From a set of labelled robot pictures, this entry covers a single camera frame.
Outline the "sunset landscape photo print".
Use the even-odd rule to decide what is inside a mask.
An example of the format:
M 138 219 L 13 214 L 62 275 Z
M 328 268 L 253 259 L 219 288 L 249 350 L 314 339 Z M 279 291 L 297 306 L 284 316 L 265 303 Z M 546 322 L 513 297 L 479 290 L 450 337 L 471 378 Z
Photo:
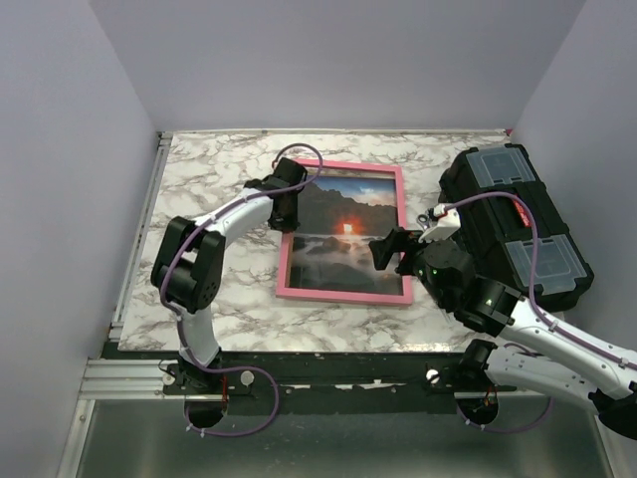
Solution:
M 323 175 L 299 195 L 300 226 L 292 235 L 287 286 L 294 289 L 401 296 L 392 269 L 374 269 L 368 243 L 398 226 L 391 175 Z

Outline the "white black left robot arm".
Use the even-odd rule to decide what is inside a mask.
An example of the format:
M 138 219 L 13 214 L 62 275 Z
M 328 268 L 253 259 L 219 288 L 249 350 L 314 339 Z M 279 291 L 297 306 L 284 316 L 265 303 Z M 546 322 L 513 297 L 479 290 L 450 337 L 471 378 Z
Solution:
M 272 174 L 246 182 L 215 211 L 196 219 L 176 216 L 166 226 L 150 280 L 161 304 L 176 314 L 180 355 L 191 363 L 186 380 L 196 391 L 208 393 L 220 383 L 211 304 L 221 287 L 226 249 L 263 224 L 294 232 L 307 176 L 304 166 L 284 157 Z

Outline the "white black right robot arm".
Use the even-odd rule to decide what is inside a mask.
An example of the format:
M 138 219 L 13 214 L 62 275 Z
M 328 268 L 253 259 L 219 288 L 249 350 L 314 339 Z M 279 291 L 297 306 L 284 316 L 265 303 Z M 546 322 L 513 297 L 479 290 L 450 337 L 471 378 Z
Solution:
M 373 265 L 413 276 L 437 306 L 466 328 L 534 350 L 514 353 L 488 341 L 472 342 L 458 365 L 460 383 L 478 390 L 487 383 L 537 391 L 595 413 L 603 425 L 636 437 L 636 353 L 608 343 L 541 309 L 519 291 L 479 275 L 472 257 L 451 240 L 423 242 L 393 229 L 369 243 Z

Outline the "pink picture frame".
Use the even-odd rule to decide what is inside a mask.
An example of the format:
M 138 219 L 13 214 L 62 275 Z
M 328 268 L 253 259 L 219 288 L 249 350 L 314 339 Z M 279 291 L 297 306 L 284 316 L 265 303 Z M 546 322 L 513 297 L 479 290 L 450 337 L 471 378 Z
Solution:
M 299 197 L 301 225 L 283 236 L 279 298 L 373 306 L 408 306 L 411 280 L 397 275 L 392 256 L 374 268 L 369 242 L 406 226 L 399 166 L 328 161 Z

